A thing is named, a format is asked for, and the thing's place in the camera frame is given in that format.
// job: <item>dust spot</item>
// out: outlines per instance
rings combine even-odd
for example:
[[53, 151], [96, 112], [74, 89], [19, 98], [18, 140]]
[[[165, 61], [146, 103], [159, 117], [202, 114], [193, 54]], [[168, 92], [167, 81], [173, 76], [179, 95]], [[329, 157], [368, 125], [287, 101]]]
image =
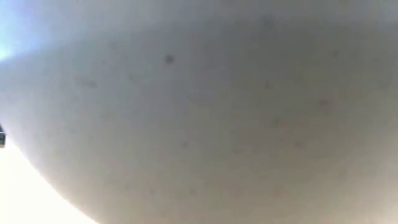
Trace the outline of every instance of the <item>dust spot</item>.
[[274, 29], [276, 26], [275, 19], [271, 16], [263, 16], [261, 18], [261, 23], [265, 29]]
[[235, 5], [235, 0], [221, 0], [221, 2], [227, 7], [231, 7], [231, 6]]
[[184, 141], [183, 143], [181, 143], [181, 148], [188, 149], [189, 148], [189, 142]]
[[347, 169], [341, 169], [338, 173], [338, 180], [341, 182], [344, 182], [347, 179], [347, 175], [348, 175], [348, 170]]
[[271, 126], [272, 126], [273, 128], [278, 128], [279, 125], [280, 125], [280, 122], [281, 122], [280, 118], [274, 118], [274, 119], [271, 121]]
[[266, 81], [266, 83], [264, 84], [264, 88], [266, 90], [271, 90], [272, 89], [272, 84], [269, 81]]
[[383, 60], [381, 60], [379, 57], [374, 57], [372, 58], [372, 63], [373, 66], [378, 67], [382, 65]]
[[281, 196], [283, 196], [284, 194], [284, 190], [282, 187], [276, 187], [274, 189], [272, 189], [271, 191], [271, 196], [275, 197], [275, 198], [280, 198]]
[[116, 50], [119, 48], [119, 43], [115, 40], [111, 40], [108, 42], [108, 47], [112, 50]]
[[297, 149], [302, 149], [304, 147], [304, 143], [302, 141], [296, 141], [294, 143], [294, 147], [296, 147]]
[[333, 57], [334, 59], [338, 58], [340, 56], [340, 53], [338, 50], [334, 50], [330, 53], [331, 57]]
[[231, 194], [235, 197], [235, 198], [243, 198], [245, 191], [243, 188], [236, 186], [235, 189], [231, 189]]
[[113, 115], [112, 115], [110, 112], [108, 112], [108, 111], [104, 111], [104, 112], [102, 112], [102, 113], [100, 114], [99, 117], [100, 117], [101, 120], [103, 120], [103, 121], [108, 121], [108, 120], [112, 119]]
[[338, 4], [340, 4], [340, 6], [347, 6], [348, 5], [348, 0], [339, 0]]
[[278, 212], [277, 212], [277, 217], [278, 218], [285, 218], [287, 216], [287, 213], [286, 213], [286, 211], [285, 210], [278, 210]]
[[197, 193], [198, 193], [198, 192], [197, 192], [195, 189], [193, 189], [193, 188], [190, 188], [190, 189], [189, 189], [189, 194], [190, 194], [190, 195], [195, 196]]
[[149, 195], [154, 196], [156, 194], [156, 190], [154, 189], [149, 189]]
[[253, 148], [253, 150], [252, 150], [252, 153], [253, 153], [254, 155], [258, 155], [259, 152], [260, 152], [260, 149], [259, 149], [258, 147], [255, 147], [255, 148]]
[[99, 63], [100, 63], [101, 65], [106, 65], [106, 64], [108, 63], [108, 61], [105, 60], [105, 59], [101, 59], [101, 60], [99, 61]]
[[326, 106], [329, 106], [330, 102], [329, 102], [328, 100], [326, 100], [326, 99], [320, 99], [320, 100], [318, 101], [318, 104], [319, 104], [319, 106], [321, 106], [321, 107], [326, 107]]
[[139, 83], [139, 79], [134, 75], [134, 74], [128, 74], [127, 78], [132, 82], [132, 83]]
[[60, 90], [67, 90], [69, 89], [69, 83], [67, 82], [61, 82], [58, 84], [58, 89]]
[[201, 108], [211, 108], [211, 100], [206, 96], [190, 94], [187, 96], [187, 99], [190, 103], [200, 106]]
[[98, 84], [94, 82], [93, 80], [90, 80], [88, 78], [82, 78], [78, 81], [78, 84], [82, 86], [83, 88], [89, 88], [89, 89], [95, 89], [98, 87]]
[[162, 218], [168, 218], [170, 215], [170, 209], [163, 209], [159, 212], [160, 217]]
[[240, 148], [234, 147], [234, 148], [232, 149], [232, 153], [235, 154], [235, 155], [239, 155], [239, 154], [241, 153]]
[[56, 26], [55, 24], [52, 24], [49, 26], [49, 31], [54, 34], [58, 31], [58, 26]]
[[71, 128], [71, 129], [68, 130], [68, 132], [70, 134], [76, 134], [76, 129], [75, 128]]
[[167, 65], [172, 65], [175, 62], [175, 57], [173, 55], [167, 54], [164, 56], [164, 62]]
[[390, 83], [389, 82], [380, 82], [380, 84], [379, 84], [379, 89], [381, 90], [381, 91], [386, 91], [386, 90], [388, 90], [389, 89], [389, 87], [390, 87]]

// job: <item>blurry object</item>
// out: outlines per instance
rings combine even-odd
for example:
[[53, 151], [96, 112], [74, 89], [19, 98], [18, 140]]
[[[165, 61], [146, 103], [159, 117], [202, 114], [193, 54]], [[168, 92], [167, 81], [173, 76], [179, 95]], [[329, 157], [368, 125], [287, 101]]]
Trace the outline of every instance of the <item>blurry object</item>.
[[0, 125], [0, 148], [4, 148], [6, 145], [6, 133]]

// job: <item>gray surface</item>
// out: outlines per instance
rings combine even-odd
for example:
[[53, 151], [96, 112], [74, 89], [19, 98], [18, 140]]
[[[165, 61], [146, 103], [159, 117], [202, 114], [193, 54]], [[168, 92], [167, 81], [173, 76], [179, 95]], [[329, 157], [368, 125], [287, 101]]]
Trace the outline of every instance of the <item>gray surface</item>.
[[100, 223], [398, 220], [398, 3], [31, 4], [0, 120]]

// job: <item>dark speck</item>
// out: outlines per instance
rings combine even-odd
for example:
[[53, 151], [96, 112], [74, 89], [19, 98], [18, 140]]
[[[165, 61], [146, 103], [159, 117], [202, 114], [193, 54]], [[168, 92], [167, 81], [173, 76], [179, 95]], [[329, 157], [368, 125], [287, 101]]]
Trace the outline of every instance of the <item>dark speck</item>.
[[266, 28], [266, 29], [273, 29], [275, 28], [276, 22], [274, 20], [274, 18], [272, 18], [271, 16], [264, 16], [262, 19], [262, 25]]
[[52, 26], [49, 27], [49, 29], [50, 29], [51, 33], [55, 33], [57, 31], [58, 27], [55, 26], [55, 25], [52, 25]]
[[273, 128], [278, 128], [279, 125], [280, 125], [280, 118], [274, 118], [274, 119], [271, 121], [271, 126], [272, 126]]
[[272, 89], [272, 85], [269, 81], [266, 81], [265, 85], [264, 85], [266, 90], [271, 90]]
[[232, 190], [231, 192], [235, 198], [242, 198], [244, 196], [244, 189], [240, 187], [236, 187], [235, 189]]
[[318, 104], [319, 104], [319, 106], [322, 106], [322, 107], [328, 106], [329, 105], [329, 101], [326, 100], [326, 99], [322, 99], [322, 100], [319, 100]]
[[139, 83], [139, 79], [133, 74], [128, 74], [127, 78], [133, 83]]
[[70, 134], [76, 134], [76, 129], [69, 129]]
[[347, 169], [342, 169], [338, 173], [338, 180], [341, 181], [341, 182], [344, 182], [347, 179], [347, 175], [348, 175], [348, 170]]
[[258, 147], [255, 147], [252, 152], [254, 155], [258, 155], [259, 154], [260, 149]]
[[60, 90], [66, 90], [66, 89], [69, 88], [69, 84], [66, 83], [66, 82], [61, 82], [61, 83], [58, 84], [58, 87], [59, 87]]
[[119, 43], [115, 40], [111, 40], [108, 42], [108, 46], [110, 49], [117, 49], [119, 47]]
[[112, 113], [109, 112], [109, 111], [103, 111], [103, 112], [100, 114], [99, 117], [100, 117], [103, 121], [107, 121], [107, 120], [110, 120], [110, 119], [113, 117], [113, 115], [112, 115]]
[[240, 153], [239, 148], [238, 148], [238, 147], [234, 147], [234, 148], [232, 149], [232, 153], [235, 154], [235, 155], [239, 155], [239, 153]]
[[386, 82], [386, 81], [380, 82], [380, 84], [379, 84], [379, 89], [382, 90], [382, 91], [388, 90], [389, 87], [390, 87], [390, 83]]
[[297, 149], [301, 149], [304, 147], [304, 143], [302, 141], [297, 141], [294, 143], [294, 147], [296, 147]]
[[374, 63], [375, 65], [379, 65], [379, 64], [382, 62], [382, 60], [381, 60], [379, 57], [374, 57], [374, 58], [372, 59], [372, 61], [373, 61], [373, 63]]
[[285, 210], [279, 210], [278, 212], [277, 212], [277, 216], [279, 217], [279, 218], [284, 218], [284, 217], [286, 217], [286, 211]]
[[191, 188], [191, 189], [189, 189], [189, 194], [190, 195], [196, 195], [197, 191], [195, 189]]
[[338, 58], [340, 55], [338, 50], [334, 50], [331, 52], [331, 57], [333, 57], [334, 59]]
[[88, 78], [82, 78], [78, 83], [84, 88], [94, 89], [98, 87], [98, 84], [96, 82]]
[[189, 148], [189, 142], [183, 142], [183, 143], [181, 143], [181, 147], [183, 148], [183, 149], [187, 149], [187, 148]]
[[164, 57], [164, 61], [166, 62], [167, 65], [171, 65], [171, 64], [174, 63], [175, 58], [174, 58], [173, 55], [169, 55], [169, 54], [168, 54], [168, 55], [166, 55], [166, 56]]
[[153, 196], [153, 195], [156, 194], [156, 191], [155, 191], [154, 189], [150, 189], [150, 190], [149, 190], [149, 194], [150, 194], [151, 196]]
[[342, 6], [347, 6], [349, 0], [339, 0], [338, 3], [341, 4]]
[[284, 190], [282, 187], [276, 187], [275, 189], [272, 190], [271, 195], [275, 198], [279, 198], [284, 194]]
[[221, 0], [221, 2], [227, 7], [231, 7], [235, 4], [235, 0]]
[[169, 209], [168, 209], [168, 210], [164, 209], [164, 210], [161, 210], [161, 211], [159, 212], [159, 215], [160, 215], [162, 218], [167, 218], [168, 215], [169, 215], [169, 213], [170, 213], [170, 210], [169, 210]]

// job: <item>dark object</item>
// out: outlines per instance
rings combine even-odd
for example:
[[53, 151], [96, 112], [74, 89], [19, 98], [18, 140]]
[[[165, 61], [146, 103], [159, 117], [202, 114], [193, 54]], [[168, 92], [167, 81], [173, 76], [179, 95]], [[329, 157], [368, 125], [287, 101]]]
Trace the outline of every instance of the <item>dark object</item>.
[[2, 129], [0, 125], [0, 148], [3, 148], [6, 145], [6, 133]]
[[171, 64], [174, 63], [175, 58], [174, 58], [173, 55], [166, 55], [166, 56], [164, 57], [164, 61], [166, 62], [167, 65], [171, 65]]

